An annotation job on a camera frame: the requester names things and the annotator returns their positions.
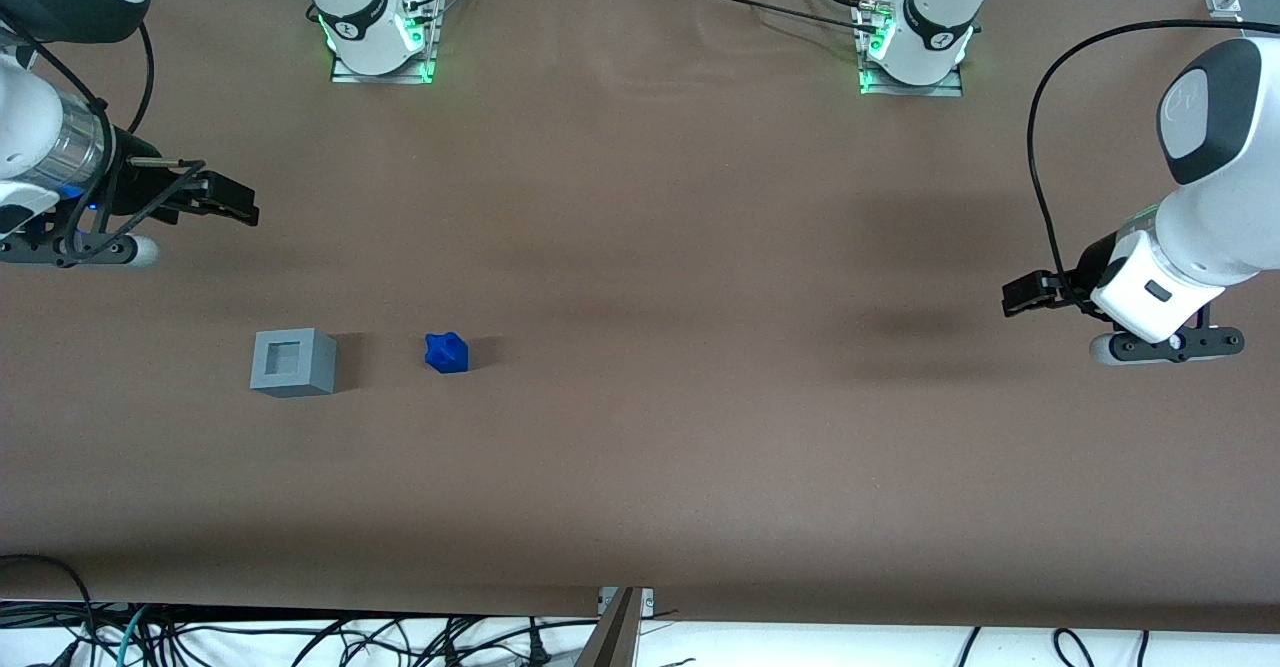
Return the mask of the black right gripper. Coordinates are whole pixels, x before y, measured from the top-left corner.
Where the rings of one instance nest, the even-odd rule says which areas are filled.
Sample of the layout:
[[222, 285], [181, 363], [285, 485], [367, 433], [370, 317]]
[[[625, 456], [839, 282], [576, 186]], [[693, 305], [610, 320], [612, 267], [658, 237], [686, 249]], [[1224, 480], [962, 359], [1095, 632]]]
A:
[[259, 225], [255, 189], [220, 172], [202, 170], [195, 161], [163, 157], [146, 140], [118, 125], [111, 134], [114, 154], [108, 178], [99, 189], [100, 230], [108, 228], [111, 218], [143, 213], [154, 198], [161, 202], [150, 218], [168, 225], [177, 225], [182, 215], [224, 218], [251, 228]]

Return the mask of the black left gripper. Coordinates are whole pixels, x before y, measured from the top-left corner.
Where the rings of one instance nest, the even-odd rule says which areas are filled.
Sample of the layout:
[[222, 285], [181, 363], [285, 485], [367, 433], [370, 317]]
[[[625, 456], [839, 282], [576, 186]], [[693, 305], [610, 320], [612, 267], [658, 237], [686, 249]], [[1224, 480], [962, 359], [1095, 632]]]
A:
[[1079, 311], [1105, 323], [1114, 320], [1093, 302], [1091, 294], [1105, 280], [1117, 243], [1116, 230], [1096, 239], [1080, 253], [1071, 270], [1041, 270], [1009, 280], [1002, 285], [1002, 311], [1006, 319], [1051, 306], [1051, 301], [1068, 301]]

